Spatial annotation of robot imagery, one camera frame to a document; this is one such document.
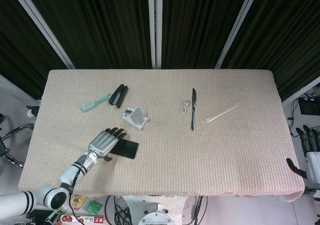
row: dark curtain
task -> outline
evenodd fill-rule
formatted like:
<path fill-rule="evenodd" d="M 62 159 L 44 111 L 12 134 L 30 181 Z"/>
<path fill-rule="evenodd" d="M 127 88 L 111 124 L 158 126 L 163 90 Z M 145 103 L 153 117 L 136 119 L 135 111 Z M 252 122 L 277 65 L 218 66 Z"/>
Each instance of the dark curtain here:
<path fill-rule="evenodd" d="M 18 0 L 0 0 L 0 74 L 40 99 L 49 71 L 65 68 Z"/>
<path fill-rule="evenodd" d="M 163 69 L 213 69 L 245 0 L 163 0 Z"/>
<path fill-rule="evenodd" d="M 255 0 L 224 69 L 273 72 L 280 97 L 320 76 L 320 0 Z"/>
<path fill-rule="evenodd" d="M 150 69 L 148 0 L 32 0 L 77 69 Z"/>

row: white robotic arm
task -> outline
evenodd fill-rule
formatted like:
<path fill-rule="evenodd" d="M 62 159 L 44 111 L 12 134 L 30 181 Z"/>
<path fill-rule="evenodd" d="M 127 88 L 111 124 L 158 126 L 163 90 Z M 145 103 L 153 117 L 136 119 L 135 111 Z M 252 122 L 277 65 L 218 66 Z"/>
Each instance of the white robotic arm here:
<path fill-rule="evenodd" d="M 126 133 L 117 127 L 107 128 L 89 144 L 88 151 L 82 154 L 60 177 L 59 188 L 43 185 L 34 191 L 22 191 L 0 195 L 0 220 L 30 213 L 36 205 L 48 209 L 60 208 L 69 194 L 73 193 L 76 182 L 84 177 L 96 164 L 97 159 L 108 161 L 108 153 Z"/>

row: black phone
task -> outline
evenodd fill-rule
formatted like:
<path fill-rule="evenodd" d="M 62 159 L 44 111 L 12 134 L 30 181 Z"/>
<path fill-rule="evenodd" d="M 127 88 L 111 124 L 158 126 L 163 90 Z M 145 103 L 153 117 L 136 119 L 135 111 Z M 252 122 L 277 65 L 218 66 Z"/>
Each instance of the black phone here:
<path fill-rule="evenodd" d="M 110 153 L 129 159 L 135 159 L 139 143 L 125 139 L 119 140 Z"/>

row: stapler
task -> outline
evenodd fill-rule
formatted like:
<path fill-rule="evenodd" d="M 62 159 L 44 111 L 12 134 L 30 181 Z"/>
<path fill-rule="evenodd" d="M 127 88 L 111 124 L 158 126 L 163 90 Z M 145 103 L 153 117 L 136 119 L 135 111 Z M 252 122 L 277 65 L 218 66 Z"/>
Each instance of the stapler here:
<path fill-rule="evenodd" d="M 128 86 L 121 84 L 109 99 L 109 104 L 116 105 L 119 109 L 127 94 Z"/>

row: knife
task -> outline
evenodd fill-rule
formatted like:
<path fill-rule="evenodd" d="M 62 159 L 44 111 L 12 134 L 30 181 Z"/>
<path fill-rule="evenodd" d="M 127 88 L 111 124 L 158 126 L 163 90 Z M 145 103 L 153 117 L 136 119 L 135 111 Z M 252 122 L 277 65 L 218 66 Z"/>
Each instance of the knife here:
<path fill-rule="evenodd" d="M 195 109 L 197 103 L 197 94 L 196 90 L 192 88 L 192 118 L 191 118 L 191 131 L 196 130 L 196 117 L 195 117 Z"/>

